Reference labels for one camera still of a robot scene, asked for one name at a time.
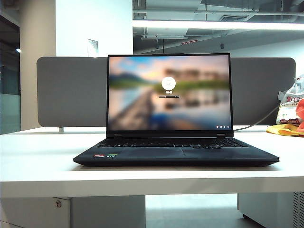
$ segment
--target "laptop keyboard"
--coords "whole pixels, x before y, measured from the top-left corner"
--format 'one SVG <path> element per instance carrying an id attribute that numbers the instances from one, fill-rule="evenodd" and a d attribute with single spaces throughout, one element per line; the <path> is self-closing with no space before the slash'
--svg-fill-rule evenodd
<path id="1" fill-rule="evenodd" d="M 192 147 L 219 149 L 222 147 L 248 147 L 242 141 L 230 139 L 105 139 L 97 147 Z"/>

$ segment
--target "wall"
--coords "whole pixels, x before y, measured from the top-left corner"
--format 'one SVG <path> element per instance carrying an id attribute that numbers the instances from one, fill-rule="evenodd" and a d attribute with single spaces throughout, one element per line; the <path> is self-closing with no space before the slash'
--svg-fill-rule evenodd
<path id="1" fill-rule="evenodd" d="M 57 56 L 87 56 L 87 39 L 99 56 L 132 54 L 132 0 L 57 0 Z"/>
<path id="2" fill-rule="evenodd" d="M 304 39 L 245 47 L 230 53 L 232 57 L 291 57 L 296 62 L 296 76 L 304 74 Z"/>
<path id="3" fill-rule="evenodd" d="M 56 55 L 55 0 L 26 0 L 20 8 L 21 128 L 40 127 L 36 61 Z"/>

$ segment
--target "laptop bezel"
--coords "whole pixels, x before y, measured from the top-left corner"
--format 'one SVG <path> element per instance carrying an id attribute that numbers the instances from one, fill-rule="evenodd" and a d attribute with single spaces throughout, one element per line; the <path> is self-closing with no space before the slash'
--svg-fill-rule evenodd
<path id="1" fill-rule="evenodd" d="M 230 92 L 230 117 L 231 128 L 225 130 L 109 130 L 109 71 L 111 57 L 152 57 L 152 56 L 228 56 L 229 64 L 229 92 Z M 150 137 L 165 137 L 165 138 L 206 138 L 206 137 L 233 137 L 233 113 L 232 113 L 232 86 L 231 86 L 231 63 L 230 53 L 194 53 L 194 54 L 134 54 L 134 55 L 108 55 L 107 63 L 107 105 L 106 105 L 106 137 L 123 137 L 123 138 L 150 138 Z"/>

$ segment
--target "white pillar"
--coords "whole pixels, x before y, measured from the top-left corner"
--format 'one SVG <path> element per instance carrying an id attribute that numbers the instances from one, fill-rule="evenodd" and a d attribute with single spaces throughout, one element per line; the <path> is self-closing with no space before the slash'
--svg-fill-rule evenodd
<path id="1" fill-rule="evenodd" d="M 39 127 L 36 61 L 56 55 L 55 0 L 26 0 L 20 8 L 21 129 Z"/>

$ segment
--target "red object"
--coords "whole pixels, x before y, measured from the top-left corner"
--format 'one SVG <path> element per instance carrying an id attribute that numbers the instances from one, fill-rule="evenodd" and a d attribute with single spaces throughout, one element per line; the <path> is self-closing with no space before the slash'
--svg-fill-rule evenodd
<path id="1" fill-rule="evenodd" d="M 304 99 L 302 99 L 298 103 L 295 113 L 304 120 Z M 304 122 L 300 124 L 300 126 L 297 129 L 297 132 L 304 132 Z"/>
<path id="2" fill-rule="evenodd" d="M 182 42 L 182 45 L 185 45 L 185 44 L 192 44 L 192 43 L 195 43 L 197 42 L 198 40 L 195 39 L 195 40 L 190 40 L 190 41 L 187 41 L 187 42 Z"/>

